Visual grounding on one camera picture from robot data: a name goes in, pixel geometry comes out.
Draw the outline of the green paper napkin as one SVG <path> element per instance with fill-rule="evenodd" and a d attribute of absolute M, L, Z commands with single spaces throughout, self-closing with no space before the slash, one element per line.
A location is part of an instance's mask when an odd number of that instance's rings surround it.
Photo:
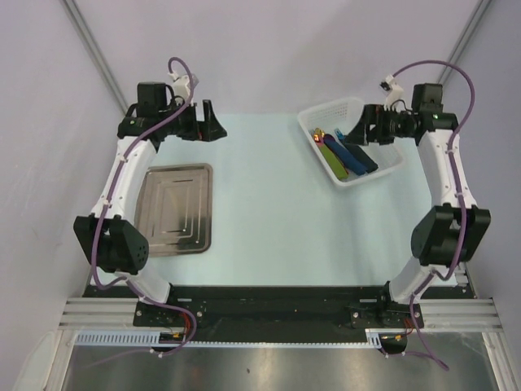
<path fill-rule="evenodd" d="M 337 158 L 334 152 L 324 143 L 319 146 L 319 150 L 335 177 L 340 181 L 347 179 L 348 171 L 344 168 L 342 162 Z"/>

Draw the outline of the iridescent spoon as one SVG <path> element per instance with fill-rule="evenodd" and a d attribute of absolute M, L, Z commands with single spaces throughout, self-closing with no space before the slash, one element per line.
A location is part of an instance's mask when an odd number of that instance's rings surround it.
<path fill-rule="evenodd" d="M 320 130 L 319 128 L 316 128 L 315 130 L 312 131 L 312 136 L 313 136 L 313 141 L 316 143 L 316 145 L 318 147 L 324 146 L 324 140 L 323 140 L 324 132 L 322 130 Z"/>

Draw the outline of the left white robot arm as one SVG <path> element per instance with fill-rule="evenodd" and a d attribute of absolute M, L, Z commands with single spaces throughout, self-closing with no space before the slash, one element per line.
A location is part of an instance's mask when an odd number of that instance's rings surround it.
<path fill-rule="evenodd" d="M 187 76 L 172 84 L 138 83 L 137 101 L 118 125 L 116 156 L 102 194 L 73 223 L 95 285 L 107 290 L 126 283 L 142 301 L 154 303 L 151 315 L 165 326 L 178 320 L 180 306 L 169 299 L 170 283 L 147 264 L 150 245 L 134 225 L 134 214 L 142 181 L 167 137 L 211 142 L 227 135 L 210 100 L 203 101 L 204 118 L 198 120 L 192 102 L 196 84 Z"/>

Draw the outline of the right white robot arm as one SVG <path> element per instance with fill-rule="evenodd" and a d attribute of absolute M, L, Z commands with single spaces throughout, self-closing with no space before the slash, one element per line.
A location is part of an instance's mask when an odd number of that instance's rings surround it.
<path fill-rule="evenodd" d="M 380 87 L 385 102 L 365 105 L 346 139 L 360 146 L 413 139 L 431 194 L 431 209 L 411 234 L 412 256 L 387 283 L 389 298 L 375 306 L 377 320 L 394 327 L 405 317 L 403 305 L 417 302 L 436 280 L 451 279 L 457 267 L 473 257 L 491 213 L 477 205 L 468 187 L 459 148 L 462 123 L 444 111 L 442 86 L 416 85 L 410 108 L 401 111 L 395 106 L 402 88 L 393 79 Z"/>

